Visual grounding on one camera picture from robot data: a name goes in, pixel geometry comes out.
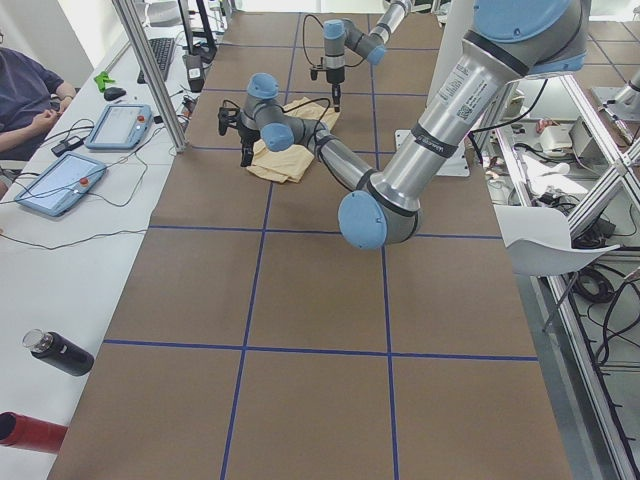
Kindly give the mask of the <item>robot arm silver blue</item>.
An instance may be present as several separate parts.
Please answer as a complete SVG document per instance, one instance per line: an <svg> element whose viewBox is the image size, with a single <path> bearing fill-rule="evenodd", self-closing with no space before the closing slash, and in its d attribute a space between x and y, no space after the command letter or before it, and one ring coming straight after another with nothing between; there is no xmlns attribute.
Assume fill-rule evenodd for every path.
<svg viewBox="0 0 640 480"><path fill-rule="evenodd" d="M345 51L350 50L371 65L378 65L386 54L386 43L408 16L414 1L391 1L385 13L369 33L360 30L350 19L331 19L323 23L324 56L313 74L325 73L331 85L333 107L340 111L341 84L345 81Z"/></svg>
<svg viewBox="0 0 640 480"><path fill-rule="evenodd" d="M462 54L390 163L371 168L318 120L289 116L268 73L249 80L244 105L218 114L219 132L238 130L242 163L261 140L272 152L300 145L348 194L338 209L343 237L360 249L409 239L421 224L419 197L495 95L524 77L578 71L586 56L588 1L477 1Z"/></svg>

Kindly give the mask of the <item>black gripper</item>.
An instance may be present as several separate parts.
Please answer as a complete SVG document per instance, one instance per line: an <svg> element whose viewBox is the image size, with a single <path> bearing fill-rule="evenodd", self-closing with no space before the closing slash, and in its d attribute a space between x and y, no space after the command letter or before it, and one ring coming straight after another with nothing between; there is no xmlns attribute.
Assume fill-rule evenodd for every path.
<svg viewBox="0 0 640 480"><path fill-rule="evenodd" d="M335 112L341 111L341 85L345 81L345 67L329 68L325 70L326 80L331 84L331 96Z"/></svg>
<svg viewBox="0 0 640 480"><path fill-rule="evenodd" d="M258 141L258 131L244 125L242 122L237 124L237 130L242 145L241 167L249 167L252 165L254 157L254 144Z"/></svg>

